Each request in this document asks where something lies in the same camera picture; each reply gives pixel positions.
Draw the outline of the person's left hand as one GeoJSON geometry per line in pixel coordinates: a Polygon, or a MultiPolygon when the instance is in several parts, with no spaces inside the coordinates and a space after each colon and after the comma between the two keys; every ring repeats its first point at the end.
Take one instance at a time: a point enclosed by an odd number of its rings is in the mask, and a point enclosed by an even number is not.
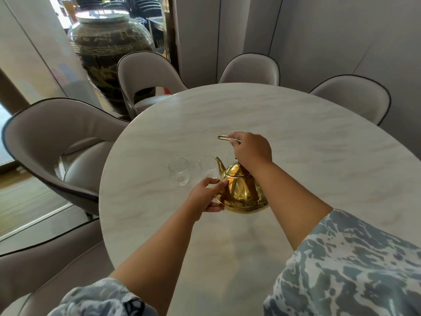
{"type": "Polygon", "coordinates": [[[202,186],[201,181],[192,189],[184,202],[183,207],[187,208],[195,221],[198,221],[204,212],[221,212],[225,209],[224,205],[214,201],[214,199],[228,185],[228,180],[220,180],[217,185],[202,186]]]}

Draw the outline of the person's right hand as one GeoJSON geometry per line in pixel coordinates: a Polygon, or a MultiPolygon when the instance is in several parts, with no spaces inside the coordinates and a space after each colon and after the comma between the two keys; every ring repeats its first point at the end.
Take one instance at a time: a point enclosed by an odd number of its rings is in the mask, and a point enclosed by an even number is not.
{"type": "Polygon", "coordinates": [[[237,160],[257,179],[262,169],[273,163],[271,146],[265,137],[251,132],[248,144],[247,156],[237,160]]]}

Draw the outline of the gold metal teapot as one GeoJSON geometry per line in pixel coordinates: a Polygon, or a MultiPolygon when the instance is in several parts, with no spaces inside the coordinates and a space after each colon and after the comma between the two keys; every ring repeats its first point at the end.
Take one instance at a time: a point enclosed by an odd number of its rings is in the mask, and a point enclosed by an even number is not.
{"type": "Polygon", "coordinates": [[[258,182],[238,160],[227,168],[218,157],[215,160],[220,181],[228,181],[224,189],[216,195],[216,200],[225,209],[238,214],[251,214],[269,206],[258,182]]]}

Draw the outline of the person's right forearm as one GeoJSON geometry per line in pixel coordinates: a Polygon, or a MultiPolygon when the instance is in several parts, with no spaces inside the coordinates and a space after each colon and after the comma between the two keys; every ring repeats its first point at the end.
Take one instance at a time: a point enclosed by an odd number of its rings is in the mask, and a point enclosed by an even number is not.
{"type": "Polygon", "coordinates": [[[333,211],[272,161],[253,160],[244,167],[259,183],[293,250],[333,211]]]}

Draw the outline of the person's left forearm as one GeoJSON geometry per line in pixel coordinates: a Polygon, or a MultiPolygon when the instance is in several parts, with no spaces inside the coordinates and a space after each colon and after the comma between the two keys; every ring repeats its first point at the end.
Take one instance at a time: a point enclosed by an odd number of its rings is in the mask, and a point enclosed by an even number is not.
{"type": "Polygon", "coordinates": [[[190,243],[194,224],[202,210],[183,205],[158,231],[111,274],[131,293],[166,316],[190,243]]]}

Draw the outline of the clear drinking glass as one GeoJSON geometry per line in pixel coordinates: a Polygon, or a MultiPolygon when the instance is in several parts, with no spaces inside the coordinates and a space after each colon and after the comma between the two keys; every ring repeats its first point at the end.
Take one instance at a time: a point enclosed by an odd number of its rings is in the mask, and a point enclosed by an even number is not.
{"type": "Polygon", "coordinates": [[[213,179],[219,179],[219,169],[218,169],[218,163],[216,159],[211,156],[203,156],[199,160],[199,167],[202,174],[202,178],[213,178],[213,179]]]}
{"type": "Polygon", "coordinates": [[[190,179],[189,163],[184,158],[176,158],[170,161],[168,169],[171,180],[176,186],[185,186],[190,179]]]}

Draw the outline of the beige upholstered chair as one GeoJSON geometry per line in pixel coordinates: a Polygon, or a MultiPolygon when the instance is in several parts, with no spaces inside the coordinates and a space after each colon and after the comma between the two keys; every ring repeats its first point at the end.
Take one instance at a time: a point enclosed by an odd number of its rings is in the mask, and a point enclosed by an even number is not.
{"type": "Polygon", "coordinates": [[[99,216],[99,186],[105,162],[117,138],[129,125],[86,102],[70,98],[41,100],[7,121],[2,139],[7,152],[22,167],[71,204],[99,216]],[[55,164],[76,143],[87,147],[65,171],[55,164]]]}
{"type": "Polygon", "coordinates": [[[254,83],[280,86],[280,69],[276,61],[258,53],[234,57],[224,69],[218,84],[254,83]]]}
{"type": "Polygon", "coordinates": [[[342,106],[380,126],[392,105],[390,92],[375,80],[360,75],[331,77],[309,94],[342,106]]]}
{"type": "Polygon", "coordinates": [[[114,267],[99,219],[47,241],[0,255],[0,316],[27,296],[17,316],[47,316],[75,287],[107,277],[114,267]]]}
{"type": "Polygon", "coordinates": [[[121,58],[118,62],[118,81],[132,120],[155,103],[187,90],[171,63],[162,55],[151,51],[133,52],[121,58]],[[135,99],[135,94],[140,90],[156,87],[165,88],[170,94],[135,99]]]}

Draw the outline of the blue white patterned shirt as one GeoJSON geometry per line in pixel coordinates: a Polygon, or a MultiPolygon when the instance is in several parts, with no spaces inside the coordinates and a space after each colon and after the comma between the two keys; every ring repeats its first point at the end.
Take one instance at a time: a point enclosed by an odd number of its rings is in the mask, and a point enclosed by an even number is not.
{"type": "Polygon", "coordinates": [[[262,316],[421,316],[421,248],[334,209],[287,260],[262,316]]]}

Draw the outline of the large dark ceramic jar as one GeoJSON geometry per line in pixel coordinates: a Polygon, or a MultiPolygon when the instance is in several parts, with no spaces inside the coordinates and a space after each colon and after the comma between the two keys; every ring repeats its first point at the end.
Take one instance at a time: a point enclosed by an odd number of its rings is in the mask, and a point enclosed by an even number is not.
{"type": "Polygon", "coordinates": [[[134,20],[74,24],[67,34],[92,86],[115,112],[128,115],[118,81],[118,62],[139,51],[155,52],[146,27],[134,20]]]}

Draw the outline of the grey jar lid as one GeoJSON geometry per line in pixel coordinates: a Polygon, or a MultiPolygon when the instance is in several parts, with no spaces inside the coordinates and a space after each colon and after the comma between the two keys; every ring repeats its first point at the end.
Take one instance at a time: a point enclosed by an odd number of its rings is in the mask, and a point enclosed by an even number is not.
{"type": "Polygon", "coordinates": [[[124,10],[91,10],[77,12],[77,21],[82,24],[119,23],[130,20],[129,12],[124,10]]]}

